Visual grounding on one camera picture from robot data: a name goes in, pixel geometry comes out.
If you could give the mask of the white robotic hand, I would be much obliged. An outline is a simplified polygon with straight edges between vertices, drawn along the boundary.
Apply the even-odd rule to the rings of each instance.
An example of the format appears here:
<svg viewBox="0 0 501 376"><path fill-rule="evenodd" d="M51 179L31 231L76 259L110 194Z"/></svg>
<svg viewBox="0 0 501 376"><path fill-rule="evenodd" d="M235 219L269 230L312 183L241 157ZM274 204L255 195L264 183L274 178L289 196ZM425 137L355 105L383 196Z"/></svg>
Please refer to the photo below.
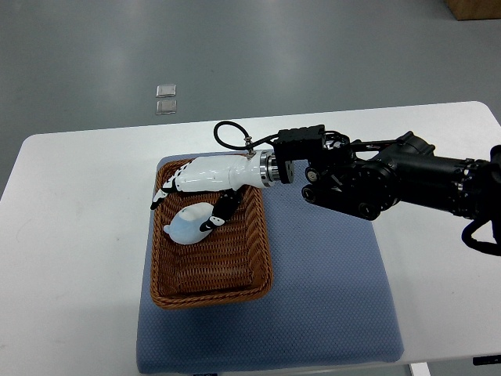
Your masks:
<svg viewBox="0 0 501 376"><path fill-rule="evenodd" d="M252 157L239 154L219 154L197 157L179 167L155 193L151 210L155 210L171 193L223 191L209 218L200 225L200 231L211 231L232 218L240 205L239 188L259 189L273 186L269 172L273 153L260 150Z"/></svg>

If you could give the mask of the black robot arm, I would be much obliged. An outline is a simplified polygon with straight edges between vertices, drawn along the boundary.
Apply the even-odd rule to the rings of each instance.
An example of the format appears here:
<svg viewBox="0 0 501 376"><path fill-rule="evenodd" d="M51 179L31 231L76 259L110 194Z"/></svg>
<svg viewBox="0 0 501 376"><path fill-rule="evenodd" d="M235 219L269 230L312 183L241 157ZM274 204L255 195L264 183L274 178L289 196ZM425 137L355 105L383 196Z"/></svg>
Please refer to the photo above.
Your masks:
<svg viewBox="0 0 501 376"><path fill-rule="evenodd" d="M486 161L460 160L436 156L434 146L412 132L363 142L323 125L244 140L227 155L183 164L158 188L152 207L172 193L220 193L196 232L202 239L232 217L244 186L292 183L295 162L306 161L301 194L310 204L370 221L401 201L450 212L469 221L461 234L466 246L486 255L500 253L498 146ZM269 148L263 150L262 143Z"/></svg>

